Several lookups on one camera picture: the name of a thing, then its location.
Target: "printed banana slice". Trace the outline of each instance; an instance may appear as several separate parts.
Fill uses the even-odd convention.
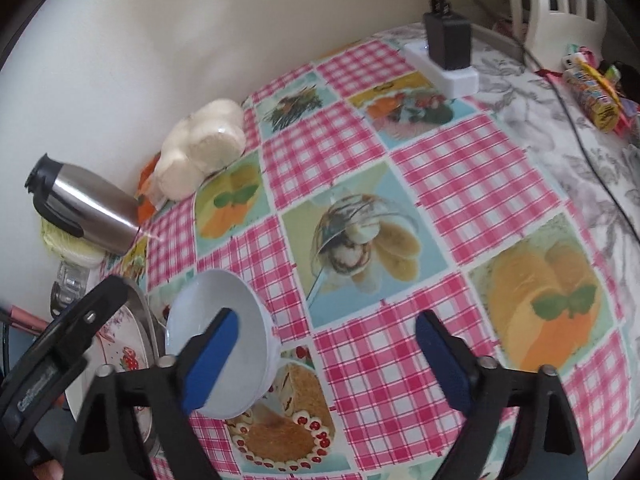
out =
[[[376,245],[400,258],[415,258],[422,250],[420,240],[412,234],[409,227],[400,225],[399,221],[401,219],[398,222],[380,221]]]
[[[396,280],[401,282],[412,282],[418,278],[420,274],[420,263],[418,260],[410,258],[402,258],[396,254],[388,252],[378,243],[378,238],[373,240],[378,258],[386,271]]]

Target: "black power adapter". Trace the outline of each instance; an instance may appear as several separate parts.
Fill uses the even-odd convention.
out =
[[[422,17],[429,57],[444,70],[471,66],[471,22],[441,1]]]

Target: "white wall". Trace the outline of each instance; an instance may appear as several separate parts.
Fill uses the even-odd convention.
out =
[[[48,317],[57,261],[22,187],[44,152],[132,191],[180,117],[417,21],[427,2],[48,0],[0,73],[0,300]]]

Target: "pink checkered pattern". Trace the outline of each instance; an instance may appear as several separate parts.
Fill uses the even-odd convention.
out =
[[[605,286],[609,291],[609,297],[612,298],[614,303],[613,311],[616,315],[616,319],[618,321],[624,319],[625,313],[622,309],[622,302],[620,301],[618,285],[616,284],[616,280],[613,278],[609,264],[604,259],[602,252],[598,249],[596,242],[591,236],[589,228],[584,221],[584,218],[582,218],[582,214],[578,211],[578,208],[570,200],[567,200],[564,205],[569,212],[569,215],[571,215],[574,221],[578,224],[578,227],[580,229],[580,238],[584,241],[587,247],[589,258],[592,261],[593,266],[596,267],[604,277]]]
[[[149,226],[146,248],[148,290],[196,263],[193,200],[191,196],[177,203]]]
[[[578,225],[580,238],[586,245],[587,253],[590,260],[597,260],[600,251],[598,250],[598,246],[596,245],[596,241],[591,236],[589,228],[587,227],[584,218],[582,217],[582,213],[578,211],[578,208],[574,205],[571,200],[566,200],[564,202],[564,206],[568,211],[571,218],[574,219],[574,222]]]
[[[277,79],[271,81],[268,85],[263,86],[258,91],[255,91],[251,94],[251,99],[254,101],[254,105],[257,105],[264,98],[272,96],[278,90],[284,88],[286,85],[298,79],[301,75],[306,72],[313,70],[313,67],[307,63],[306,65],[301,66],[291,72],[287,72],[286,74],[280,76]]]
[[[233,452],[229,435],[222,420],[214,420],[193,412],[190,417],[193,433],[196,434],[202,449],[219,473],[240,474],[240,469]]]
[[[258,121],[255,117],[255,108],[250,100],[247,101],[244,110],[244,135],[246,136],[245,151],[250,152],[252,149],[260,145],[260,130],[258,129]]]
[[[620,332],[614,332],[562,382],[591,467],[617,442],[629,422],[630,380]]]
[[[244,480],[284,480],[288,478],[286,476],[251,476],[251,475],[242,475]],[[343,475],[332,475],[332,476],[319,476],[313,475],[308,478],[312,478],[313,480],[362,480],[362,476],[360,473],[347,473]]]
[[[477,355],[494,354],[497,342],[490,341],[460,274],[314,338],[361,469],[441,452],[462,426],[415,341],[415,317],[425,308]]]
[[[164,458],[152,458],[151,467],[158,480],[174,480],[174,474],[169,468],[169,463]]]
[[[231,270],[252,286],[274,317],[283,342],[309,334],[284,234],[276,216],[267,217],[232,237],[226,245],[198,262],[198,272],[213,268]]]
[[[262,149],[278,209],[385,153],[364,119],[342,101],[290,126]]]
[[[378,40],[347,49],[316,69],[342,97],[415,71],[396,49]]]
[[[558,206],[558,197],[491,119],[479,114],[392,153],[459,264]]]

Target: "printed orange dessert picture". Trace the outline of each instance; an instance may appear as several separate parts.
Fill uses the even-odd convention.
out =
[[[140,238],[129,252],[122,258],[120,274],[125,278],[130,278],[143,290],[146,278],[146,236]]]
[[[269,391],[226,421],[244,473],[309,474],[350,469],[306,346],[281,354]]]
[[[567,370],[612,327],[604,288],[564,214],[470,278],[515,368]]]
[[[258,152],[212,177],[196,195],[196,248],[210,253],[269,212]]]

